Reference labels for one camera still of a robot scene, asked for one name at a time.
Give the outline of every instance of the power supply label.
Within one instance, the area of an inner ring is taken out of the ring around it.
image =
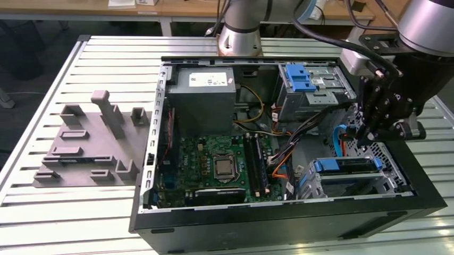
[[[227,85],[227,73],[190,74],[190,87],[218,87]]]

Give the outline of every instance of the wooden desk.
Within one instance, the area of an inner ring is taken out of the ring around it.
[[[217,17],[218,0],[162,0],[163,16],[198,16]],[[323,8],[327,20],[350,20],[347,9],[337,2],[327,2]],[[373,20],[376,15],[365,7],[362,12],[355,12],[358,20]]]
[[[0,13],[59,15],[161,15],[163,1],[155,6],[138,5],[134,9],[110,10],[108,0],[0,0]]]
[[[161,0],[155,6],[138,5],[134,9],[110,10],[108,0],[0,0],[0,19],[62,21],[157,21],[165,36],[173,36],[171,22],[215,22],[218,0]],[[337,2],[325,9],[326,25],[353,26],[347,10]],[[355,13],[368,24],[374,14],[368,7]],[[321,24],[307,19],[305,24]]]

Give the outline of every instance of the aluminum extrusion table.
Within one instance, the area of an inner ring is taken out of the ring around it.
[[[263,39],[266,56],[339,55],[339,48],[311,39]],[[43,188],[31,186],[50,150],[66,103],[99,111],[94,90],[107,89],[123,111],[153,109],[162,56],[215,56],[217,41],[183,37],[100,37],[79,41],[56,76],[16,149],[0,172],[2,254],[155,254],[128,233],[134,186]],[[433,98],[420,117],[425,141],[409,142],[446,199],[448,208],[408,220],[368,239],[218,251],[213,254],[453,254],[454,253],[454,118]]]

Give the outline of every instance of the expansion slot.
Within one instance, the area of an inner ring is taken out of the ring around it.
[[[251,195],[259,197],[261,194],[270,193],[270,184],[258,136],[253,137],[250,134],[246,134],[243,137],[243,147]]]

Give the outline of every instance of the yellow wire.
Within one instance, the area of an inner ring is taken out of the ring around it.
[[[245,123],[245,122],[253,122],[255,121],[258,118],[262,117],[262,114],[263,114],[263,111],[265,111],[265,105],[263,105],[263,102],[262,102],[262,99],[261,97],[258,96],[258,94],[255,93],[255,91],[246,85],[242,85],[243,88],[246,88],[253,94],[254,96],[257,97],[257,99],[259,100],[261,102],[261,112],[258,113],[258,115],[254,117],[254,118],[250,118],[249,120],[238,120],[238,121],[234,121],[235,123]]]

